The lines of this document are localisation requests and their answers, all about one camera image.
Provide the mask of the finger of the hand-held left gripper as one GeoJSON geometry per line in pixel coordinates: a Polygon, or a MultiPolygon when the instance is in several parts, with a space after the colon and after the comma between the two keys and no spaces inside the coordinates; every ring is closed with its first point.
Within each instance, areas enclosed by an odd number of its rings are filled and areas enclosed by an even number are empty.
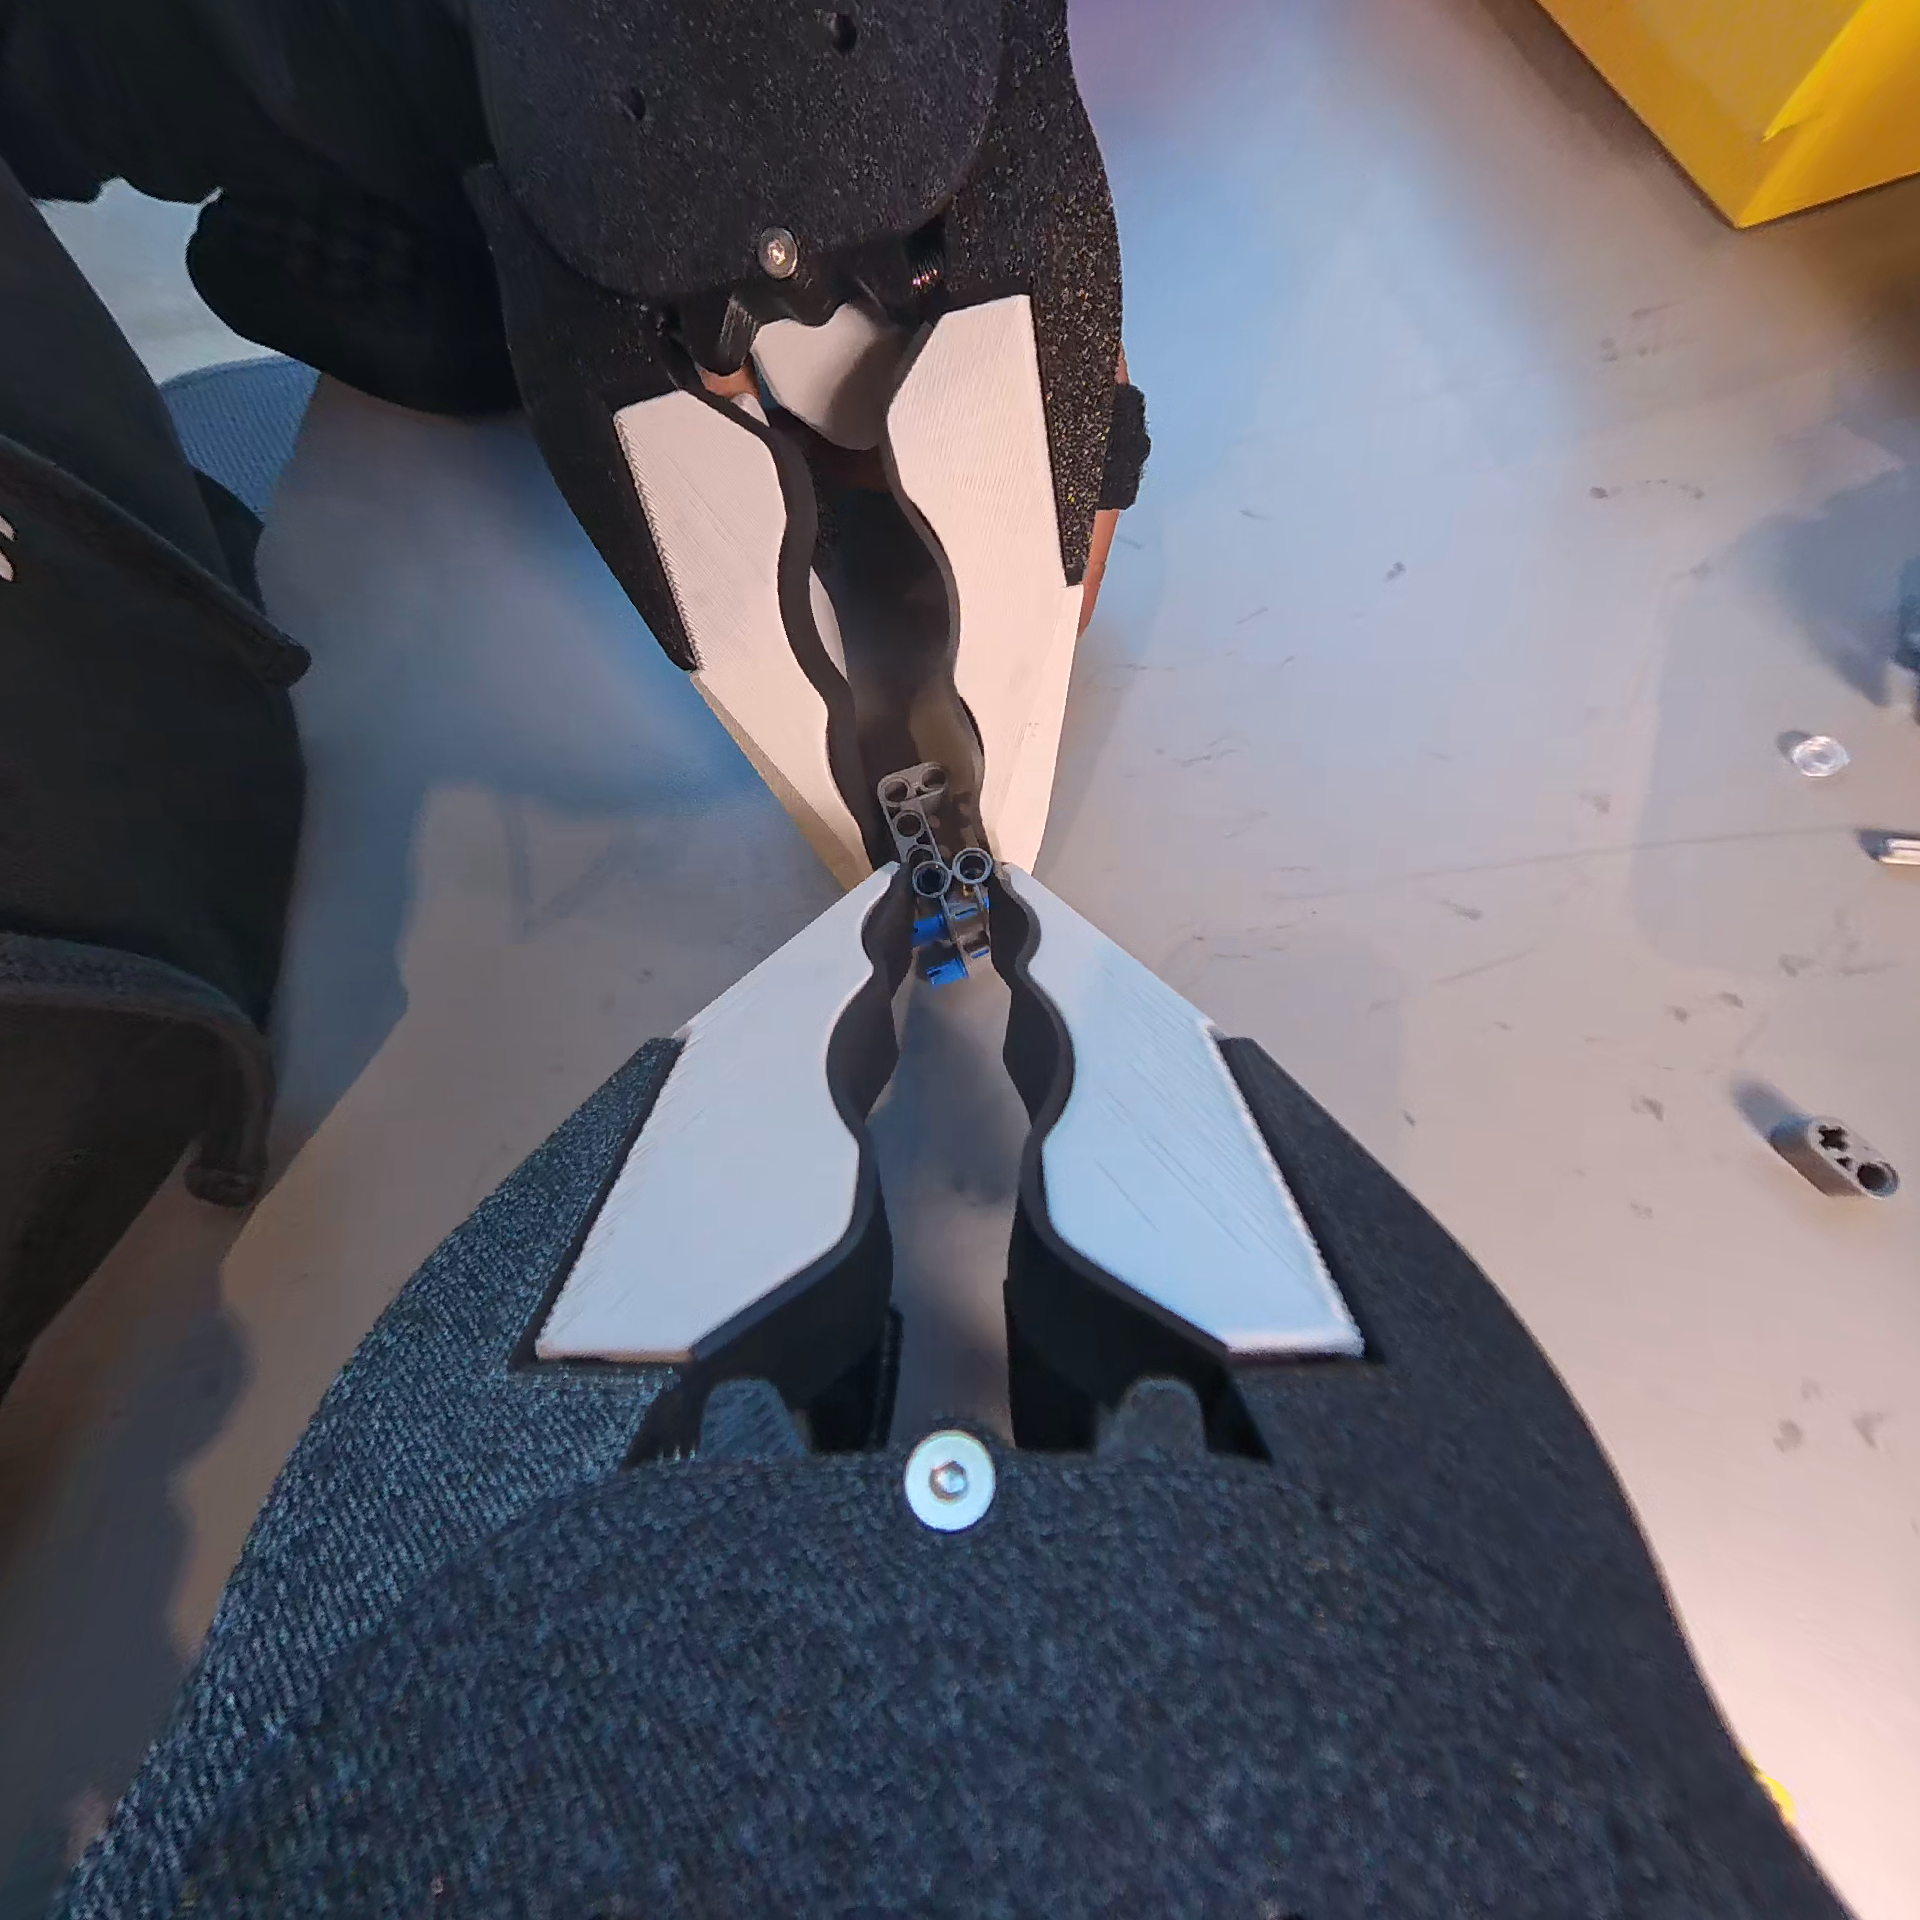
{"type": "Polygon", "coordinates": [[[815,493],[757,402],[671,391],[614,413],[708,708],[840,882],[887,862],[831,610],[811,589],[815,493]]]}
{"type": "Polygon", "coordinates": [[[903,500],[941,548],[952,684],[980,738],[979,815],[996,859],[1035,868],[1082,633],[1064,579],[1026,294],[933,322],[887,406],[903,500]]]}

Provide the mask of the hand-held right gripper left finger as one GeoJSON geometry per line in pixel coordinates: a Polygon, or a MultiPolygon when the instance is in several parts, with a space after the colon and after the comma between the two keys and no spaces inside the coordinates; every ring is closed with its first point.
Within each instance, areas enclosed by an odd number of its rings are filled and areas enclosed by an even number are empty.
{"type": "Polygon", "coordinates": [[[684,1023],[541,1359],[707,1357],[848,1242],[910,918],[906,876],[879,868],[684,1023]]]}

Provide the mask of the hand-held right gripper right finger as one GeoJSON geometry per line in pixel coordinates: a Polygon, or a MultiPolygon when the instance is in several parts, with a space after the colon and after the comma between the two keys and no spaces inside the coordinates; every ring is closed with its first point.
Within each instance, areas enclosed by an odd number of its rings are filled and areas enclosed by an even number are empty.
{"type": "Polygon", "coordinates": [[[1211,1019],[1022,868],[994,874],[992,957],[1042,1247],[1207,1354],[1362,1355],[1211,1019]]]}

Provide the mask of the grey L-shaped beam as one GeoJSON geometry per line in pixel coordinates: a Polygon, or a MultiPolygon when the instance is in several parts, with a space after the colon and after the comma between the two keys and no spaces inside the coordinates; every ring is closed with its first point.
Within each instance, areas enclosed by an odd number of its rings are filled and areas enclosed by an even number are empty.
{"type": "Polygon", "coordinates": [[[876,794],[903,874],[926,863],[948,868],[944,809],[952,790],[947,769],[940,761],[906,765],[877,779],[876,794]]]}

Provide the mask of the grey desk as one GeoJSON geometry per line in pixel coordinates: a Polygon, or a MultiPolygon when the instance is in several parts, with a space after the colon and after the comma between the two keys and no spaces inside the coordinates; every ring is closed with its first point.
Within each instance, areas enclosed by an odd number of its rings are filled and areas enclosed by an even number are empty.
{"type": "MultiPolygon", "coordinates": [[[[1915,874],[1856,839],[1915,830],[1915,183],[1725,229],[1534,5],[1071,5],[1071,62],[1154,451],[1039,876],[1472,1250],[1744,1750],[1915,1915],[1915,874]]],[[[395,1289],[831,895],[522,422],[319,386],[264,522],[271,1186],[168,1181],[4,1404],[4,1915],[395,1289]]]]}

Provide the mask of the blue grey fabric seat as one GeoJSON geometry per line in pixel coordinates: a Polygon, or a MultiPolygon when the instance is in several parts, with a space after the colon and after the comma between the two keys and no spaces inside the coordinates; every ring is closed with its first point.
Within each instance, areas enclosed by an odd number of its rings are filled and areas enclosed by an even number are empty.
{"type": "Polygon", "coordinates": [[[271,509],[318,373],[282,355],[191,367],[160,385],[184,460],[255,518],[271,509]]]}

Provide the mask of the light grey two-hole connector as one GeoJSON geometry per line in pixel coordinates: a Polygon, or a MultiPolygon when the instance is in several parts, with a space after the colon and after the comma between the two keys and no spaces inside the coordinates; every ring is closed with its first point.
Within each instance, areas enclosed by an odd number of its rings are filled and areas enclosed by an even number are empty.
{"type": "Polygon", "coordinates": [[[1766,1141],[1821,1194],[1890,1198],[1901,1186],[1900,1171],[1838,1117],[1787,1116],[1766,1141]]]}

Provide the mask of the yellow plastic storage bin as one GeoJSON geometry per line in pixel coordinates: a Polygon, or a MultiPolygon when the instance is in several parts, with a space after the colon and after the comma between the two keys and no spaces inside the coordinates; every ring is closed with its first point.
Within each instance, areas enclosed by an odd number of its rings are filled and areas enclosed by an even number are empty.
{"type": "Polygon", "coordinates": [[[1734,229],[1918,172],[1915,2],[1542,2],[1734,229]]]}

